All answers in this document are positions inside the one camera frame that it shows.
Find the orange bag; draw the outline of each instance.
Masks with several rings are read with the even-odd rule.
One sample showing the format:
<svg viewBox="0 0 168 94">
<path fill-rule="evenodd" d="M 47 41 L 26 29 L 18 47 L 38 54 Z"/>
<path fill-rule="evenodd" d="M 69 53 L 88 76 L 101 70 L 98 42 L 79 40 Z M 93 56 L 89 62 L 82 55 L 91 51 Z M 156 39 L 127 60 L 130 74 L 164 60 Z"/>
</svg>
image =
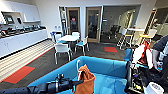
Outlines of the orange bag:
<svg viewBox="0 0 168 94">
<path fill-rule="evenodd" d="M 89 71 L 86 64 L 80 67 L 79 71 L 82 71 L 79 80 L 84 80 L 84 82 L 75 87 L 74 94 L 93 94 L 95 76 Z"/>
</svg>

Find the upper cabinet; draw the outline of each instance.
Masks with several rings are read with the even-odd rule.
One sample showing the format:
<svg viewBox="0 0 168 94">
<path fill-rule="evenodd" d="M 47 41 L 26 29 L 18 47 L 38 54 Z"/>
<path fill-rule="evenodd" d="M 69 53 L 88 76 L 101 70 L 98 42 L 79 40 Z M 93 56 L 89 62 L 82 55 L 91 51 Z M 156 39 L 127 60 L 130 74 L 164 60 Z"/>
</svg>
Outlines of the upper cabinet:
<svg viewBox="0 0 168 94">
<path fill-rule="evenodd" d="M 23 22 L 40 21 L 39 12 L 35 5 L 0 0 L 0 11 L 2 12 L 20 12 Z M 5 24 L 4 18 L 0 13 L 0 24 Z"/>
<path fill-rule="evenodd" d="M 11 5 L 10 8 L 12 9 L 13 12 L 23 12 L 21 3 L 16 2 L 9 2 L 9 3 Z"/>
<path fill-rule="evenodd" d="M 38 22 L 40 21 L 37 7 L 34 5 L 22 4 L 23 13 L 21 14 L 23 22 Z"/>
<path fill-rule="evenodd" d="M 0 11 L 13 12 L 10 1 L 0 0 Z"/>
</svg>

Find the trash bin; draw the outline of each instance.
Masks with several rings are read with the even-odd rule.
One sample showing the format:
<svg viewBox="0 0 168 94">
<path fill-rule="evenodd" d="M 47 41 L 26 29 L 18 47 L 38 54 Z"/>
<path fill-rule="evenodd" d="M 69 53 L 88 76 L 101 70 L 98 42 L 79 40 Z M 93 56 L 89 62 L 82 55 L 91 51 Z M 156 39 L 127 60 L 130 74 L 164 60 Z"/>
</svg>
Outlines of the trash bin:
<svg viewBox="0 0 168 94">
<path fill-rule="evenodd" d="M 51 34 L 51 39 L 52 39 L 52 41 L 53 41 L 53 42 L 56 42 L 56 41 L 55 41 L 55 32 L 51 32 L 50 34 Z"/>
</svg>

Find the door frame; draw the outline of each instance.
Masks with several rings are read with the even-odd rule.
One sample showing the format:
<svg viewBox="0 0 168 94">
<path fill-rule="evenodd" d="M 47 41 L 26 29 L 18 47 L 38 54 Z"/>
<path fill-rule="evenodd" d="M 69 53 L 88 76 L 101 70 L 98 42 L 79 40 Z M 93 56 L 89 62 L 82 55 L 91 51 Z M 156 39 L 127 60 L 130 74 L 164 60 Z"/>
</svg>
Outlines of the door frame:
<svg viewBox="0 0 168 94">
<path fill-rule="evenodd" d="M 102 9 L 102 6 L 86 7 L 86 31 L 85 31 L 85 36 L 88 36 L 88 10 L 99 10 L 98 27 L 97 27 L 97 29 L 99 28 L 99 30 L 97 30 L 96 39 L 88 38 L 88 42 L 99 43 L 103 9 Z"/>
<path fill-rule="evenodd" d="M 66 7 L 66 11 L 67 11 L 67 30 L 68 30 L 68 34 L 71 35 L 71 31 L 70 31 L 70 18 L 69 18 L 69 11 L 70 10 L 77 10 L 78 11 L 78 31 L 79 33 L 80 31 L 80 7 Z"/>
</svg>

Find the blue couch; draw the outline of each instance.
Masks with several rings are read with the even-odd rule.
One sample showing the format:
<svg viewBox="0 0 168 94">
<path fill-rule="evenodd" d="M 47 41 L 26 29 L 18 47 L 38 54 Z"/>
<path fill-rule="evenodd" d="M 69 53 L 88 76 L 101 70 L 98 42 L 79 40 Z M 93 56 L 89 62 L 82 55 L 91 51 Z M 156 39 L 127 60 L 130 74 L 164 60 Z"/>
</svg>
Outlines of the blue couch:
<svg viewBox="0 0 168 94">
<path fill-rule="evenodd" d="M 77 61 L 79 67 L 87 65 L 90 72 L 95 75 L 94 94 L 125 94 L 124 88 L 127 83 L 125 79 L 127 70 L 125 61 L 102 59 L 96 57 L 80 56 L 62 67 L 44 75 L 29 86 L 37 86 L 41 83 L 54 81 L 57 74 L 64 74 L 64 78 L 77 81 Z M 72 90 L 60 92 L 59 94 L 72 94 Z"/>
</svg>

